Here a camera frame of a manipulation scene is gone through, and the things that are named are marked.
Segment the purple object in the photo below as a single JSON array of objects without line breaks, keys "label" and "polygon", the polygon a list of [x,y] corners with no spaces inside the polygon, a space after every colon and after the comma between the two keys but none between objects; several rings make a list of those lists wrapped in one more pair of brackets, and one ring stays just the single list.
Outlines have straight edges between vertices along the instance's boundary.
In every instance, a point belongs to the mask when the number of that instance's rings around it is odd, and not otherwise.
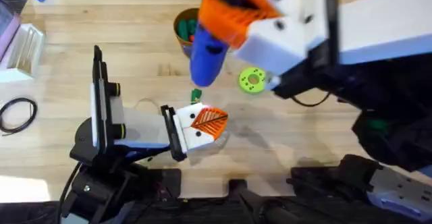
[{"label": "purple object", "polygon": [[0,59],[21,24],[21,18],[3,0],[0,0]]}]

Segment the white container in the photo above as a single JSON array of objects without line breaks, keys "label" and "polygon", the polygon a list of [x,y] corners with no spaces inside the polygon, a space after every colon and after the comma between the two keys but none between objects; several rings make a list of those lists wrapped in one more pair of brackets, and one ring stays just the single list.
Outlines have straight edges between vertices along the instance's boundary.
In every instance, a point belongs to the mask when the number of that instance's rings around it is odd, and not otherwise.
[{"label": "white container", "polygon": [[0,62],[0,82],[34,79],[45,35],[32,24],[21,24]]}]

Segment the orange striped pad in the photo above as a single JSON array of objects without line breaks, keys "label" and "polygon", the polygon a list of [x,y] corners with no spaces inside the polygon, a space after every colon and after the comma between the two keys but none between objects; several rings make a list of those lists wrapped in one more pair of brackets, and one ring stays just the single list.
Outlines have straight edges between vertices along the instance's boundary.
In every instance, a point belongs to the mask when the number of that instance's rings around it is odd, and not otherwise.
[{"label": "orange striped pad", "polygon": [[280,15],[265,0],[251,0],[260,9],[232,7],[222,0],[202,0],[198,19],[219,40],[238,49],[247,39],[249,25]]},{"label": "orange striped pad", "polygon": [[221,109],[208,107],[201,109],[191,127],[212,135],[216,140],[225,129],[228,122],[228,114]]}]

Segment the green ring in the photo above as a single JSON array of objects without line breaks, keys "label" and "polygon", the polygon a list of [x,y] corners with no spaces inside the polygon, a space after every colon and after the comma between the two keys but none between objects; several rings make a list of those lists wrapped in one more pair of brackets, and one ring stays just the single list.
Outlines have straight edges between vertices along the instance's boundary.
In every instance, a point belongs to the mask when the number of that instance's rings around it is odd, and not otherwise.
[{"label": "green ring", "polygon": [[[250,83],[249,77],[251,76],[258,80],[256,84]],[[247,68],[238,76],[238,85],[246,93],[258,94],[264,91],[265,72],[257,67]]]}]

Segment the brown cup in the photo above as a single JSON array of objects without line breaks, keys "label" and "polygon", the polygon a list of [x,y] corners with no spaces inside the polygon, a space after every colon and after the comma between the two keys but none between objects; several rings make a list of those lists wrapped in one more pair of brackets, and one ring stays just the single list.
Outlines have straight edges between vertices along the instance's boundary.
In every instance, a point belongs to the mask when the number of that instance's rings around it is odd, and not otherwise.
[{"label": "brown cup", "polygon": [[192,42],[183,40],[182,38],[180,38],[178,36],[178,33],[177,33],[178,23],[180,22],[181,19],[185,19],[185,20],[195,19],[195,20],[198,20],[198,8],[186,9],[186,10],[180,12],[177,15],[177,17],[175,18],[175,20],[174,20],[174,32],[175,32],[175,36],[177,37],[177,40],[180,43],[180,46],[181,46],[182,51],[183,51],[183,54],[185,54],[185,56],[187,56],[188,58],[190,58],[190,55],[192,54]]}]

